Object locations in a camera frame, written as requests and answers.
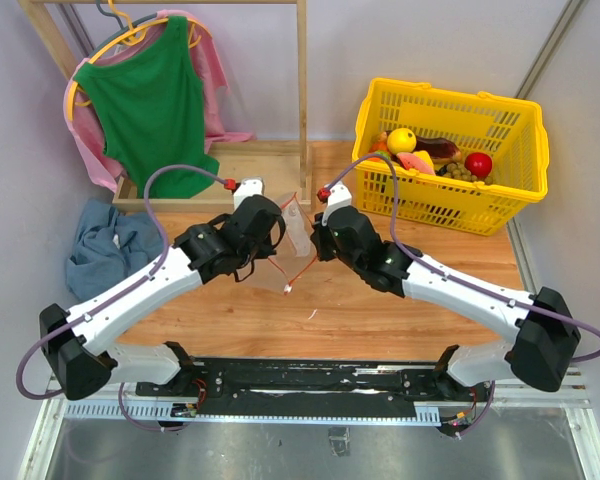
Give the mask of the clear zip top bag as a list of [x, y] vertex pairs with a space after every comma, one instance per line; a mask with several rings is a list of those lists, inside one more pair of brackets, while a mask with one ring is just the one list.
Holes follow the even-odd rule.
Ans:
[[255, 261], [254, 273], [246, 284], [286, 295], [316, 260], [316, 249], [310, 240], [311, 220], [297, 194], [286, 193], [278, 197], [276, 203], [281, 208], [286, 231], [273, 256]]

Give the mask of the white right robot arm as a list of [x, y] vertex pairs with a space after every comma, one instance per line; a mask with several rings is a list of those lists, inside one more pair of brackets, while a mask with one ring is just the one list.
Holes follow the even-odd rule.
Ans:
[[372, 289], [442, 306], [498, 334], [496, 342], [447, 347], [433, 370], [435, 392], [454, 400], [486, 381], [518, 379], [543, 392], [562, 385], [581, 334], [561, 294], [511, 290], [450, 269], [387, 241], [352, 206], [319, 213], [311, 241], [321, 261], [337, 259]]

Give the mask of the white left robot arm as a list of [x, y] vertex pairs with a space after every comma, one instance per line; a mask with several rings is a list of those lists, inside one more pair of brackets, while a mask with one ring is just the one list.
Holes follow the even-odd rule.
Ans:
[[244, 199], [231, 214], [189, 227], [141, 270], [92, 300], [65, 311], [53, 304], [39, 316], [48, 335], [42, 351], [69, 400], [108, 384], [150, 383], [180, 396], [194, 383], [194, 365], [177, 342], [124, 346], [131, 326], [180, 295], [221, 275], [237, 276], [274, 254], [272, 232], [283, 234], [280, 207], [262, 195]]

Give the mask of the green tank top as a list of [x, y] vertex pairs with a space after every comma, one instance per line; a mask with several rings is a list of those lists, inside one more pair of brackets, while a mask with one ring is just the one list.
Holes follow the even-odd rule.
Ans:
[[205, 153], [203, 83], [188, 48], [189, 22], [172, 16], [158, 39], [120, 63], [86, 63], [75, 74], [104, 133], [103, 153], [118, 161], [139, 193], [155, 171], [151, 198], [186, 199], [209, 188], [219, 162]]

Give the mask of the orange toy carrot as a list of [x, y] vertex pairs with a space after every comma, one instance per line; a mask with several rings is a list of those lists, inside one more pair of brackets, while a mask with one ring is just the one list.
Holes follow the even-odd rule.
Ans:
[[392, 159], [392, 154], [388, 149], [386, 141], [377, 141], [377, 142], [373, 143], [370, 146], [368, 153], [374, 154], [376, 156], [382, 156], [383, 158], [386, 158], [387, 160]]

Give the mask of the pink toy watermelon slice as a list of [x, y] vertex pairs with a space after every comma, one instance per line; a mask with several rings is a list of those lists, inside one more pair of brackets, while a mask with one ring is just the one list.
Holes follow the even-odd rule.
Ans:
[[396, 154], [399, 165], [405, 170], [416, 170], [423, 174], [434, 175], [434, 163], [426, 151], [413, 153], [400, 152]]

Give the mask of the yellow toy lemon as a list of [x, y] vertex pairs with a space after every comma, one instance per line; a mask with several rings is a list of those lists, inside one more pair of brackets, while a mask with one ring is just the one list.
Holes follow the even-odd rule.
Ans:
[[392, 130], [386, 139], [387, 148], [390, 153], [412, 153], [416, 149], [417, 136], [409, 128], [397, 128]]

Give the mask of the blue crumpled cloth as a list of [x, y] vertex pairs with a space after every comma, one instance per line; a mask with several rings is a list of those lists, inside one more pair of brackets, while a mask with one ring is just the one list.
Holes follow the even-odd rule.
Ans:
[[111, 204], [91, 199], [66, 261], [67, 288], [79, 301], [87, 301], [144, 268], [162, 251], [162, 238], [148, 214], [124, 215]]

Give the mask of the toy grape bunch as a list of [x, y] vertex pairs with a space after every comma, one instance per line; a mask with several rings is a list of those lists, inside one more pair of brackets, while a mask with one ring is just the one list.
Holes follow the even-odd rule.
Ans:
[[465, 182], [483, 182], [486, 185], [492, 185], [494, 183], [494, 178], [492, 175], [488, 175], [486, 177], [479, 177], [473, 173], [471, 173], [462, 163], [458, 162], [450, 162], [445, 165], [442, 165], [437, 171], [436, 174], [441, 177], [451, 178], [455, 180], [461, 180]]

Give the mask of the dark red toy eggplant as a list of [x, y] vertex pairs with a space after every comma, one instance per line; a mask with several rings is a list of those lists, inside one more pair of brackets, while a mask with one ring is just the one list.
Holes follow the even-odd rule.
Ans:
[[416, 151], [425, 151], [435, 163], [458, 162], [462, 160], [462, 152], [456, 144], [443, 137], [416, 137]]

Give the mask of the red toy apple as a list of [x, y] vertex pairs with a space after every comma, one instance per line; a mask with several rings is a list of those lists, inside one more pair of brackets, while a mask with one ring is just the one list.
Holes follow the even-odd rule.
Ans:
[[473, 152], [466, 157], [464, 166], [472, 175], [478, 178], [486, 178], [492, 172], [493, 160], [486, 153]]

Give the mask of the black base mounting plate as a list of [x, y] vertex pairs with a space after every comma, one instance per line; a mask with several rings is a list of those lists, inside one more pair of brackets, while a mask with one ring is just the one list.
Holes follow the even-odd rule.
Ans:
[[227, 403], [231, 398], [280, 398], [292, 411], [305, 404], [342, 411], [369, 399], [415, 406], [419, 402], [441, 402], [467, 407], [485, 401], [489, 395], [485, 385], [462, 386], [431, 362], [218, 357], [193, 360], [177, 388], [141, 382], [135, 393], [179, 401], [201, 396], [201, 408], [205, 403]]

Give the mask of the pink shirt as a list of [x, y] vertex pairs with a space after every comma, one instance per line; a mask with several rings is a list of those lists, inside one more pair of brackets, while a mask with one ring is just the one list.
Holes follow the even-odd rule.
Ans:
[[[199, 21], [193, 14], [182, 10], [161, 10], [156, 14], [158, 14], [158, 17], [169, 15], [168, 19], [172, 16], [183, 16], [186, 19], [191, 18]], [[141, 43], [131, 47], [119, 44], [106, 53], [102, 58], [97, 60], [94, 64], [107, 66], [127, 60], [153, 44], [158, 39], [159, 35], [164, 31], [164, 29], [165, 24], [150, 27], [147, 31], [145, 39]], [[219, 59], [218, 52], [215, 48], [212, 35], [209, 37], [204, 31], [202, 31], [202, 35], [202, 41], [196, 47], [188, 48], [194, 70], [203, 83], [205, 153], [210, 156], [209, 151], [211, 146], [215, 143], [246, 142], [251, 140], [253, 135], [250, 132], [229, 131], [224, 127], [220, 118], [220, 108], [218, 105], [217, 96], [219, 90], [227, 86], [228, 82]], [[86, 60], [88, 57], [84, 58], [78, 64], [70, 78], [70, 81], [72, 79], [75, 80], [75, 74], [84, 64], [87, 63]], [[64, 117], [69, 132], [73, 135], [76, 146], [85, 164], [87, 173], [94, 184], [113, 190], [117, 185], [118, 178], [123, 176], [128, 177], [128, 175], [118, 161], [106, 156], [103, 153], [104, 133], [92, 104], [84, 108], [76, 107], [74, 110], [74, 121], [71, 122], [67, 119], [65, 101], [68, 99], [68, 90], [69, 84], [65, 91], [64, 97]], [[84, 101], [90, 99], [86, 93], [83, 95], [82, 92], [79, 92], [76, 95], [76, 100]], [[207, 171], [194, 166], [180, 166], [178, 164], [169, 165], [155, 171], [154, 174], [152, 174], [147, 181], [143, 192], [147, 192], [149, 194], [153, 181], [159, 177], [159, 175], [171, 170], [177, 170], [179, 168], [203, 175], [209, 174]]]

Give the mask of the yellow plastic shopping basket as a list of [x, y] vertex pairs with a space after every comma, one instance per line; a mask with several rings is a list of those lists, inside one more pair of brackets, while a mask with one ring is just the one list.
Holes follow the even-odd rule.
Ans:
[[[492, 185], [465, 182], [368, 160], [382, 133], [409, 128], [424, 138], [456, 144], [493, 160]], [[387, 78], [370, 82], [355, 126], [358, 209], [490, 236], [548, 193], [549, 141], [541, 106], [533, 101], [467, 94]]]

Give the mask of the yellow clothes hanger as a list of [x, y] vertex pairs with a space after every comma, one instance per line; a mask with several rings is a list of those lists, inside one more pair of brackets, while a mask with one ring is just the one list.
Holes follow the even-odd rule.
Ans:
[[[158, 17], [158, 14], [146, 16], [134, 21], [130, 15], [119, 10], [115, 6], [114, 1], [108, 1], [107, 6], [108, 11], [106, 11], [106, 14], [109, 16], [113, 15], [114, 17], [118, 18], [122, 22], [123, 27], [92, 52], [92, 54], [86, 60], [88, 64], [94, 64], [97, 60], [102, 58], [106, 53], [119, 44], [131, 47], [141, 43], [145, 39], [147, 31], [150, 27], [166, 24], [168, 22], [169, 15]], [[206, 32], [207, 35], [211, 37], [211, 33], [207, 27], [201, 24], [199, 21], [191, 18], [188, 18], [187, 21], [189, 23], [187, 30], [187, 41], [189, 48], [196, 47], [202, 41], [202, 31]], [[72, 79], [69, 83], [68, 99], [65, 101], [66, 117], [71, 122], [74, 121], [74, 110], [76, 107], [84, 108], [91, 105], [90, 100], [76, 100], [76, 95], [79, 92], [82, 92], [82, 94], [85, 95], [84, 90], [79, 86], [78, 82]]]

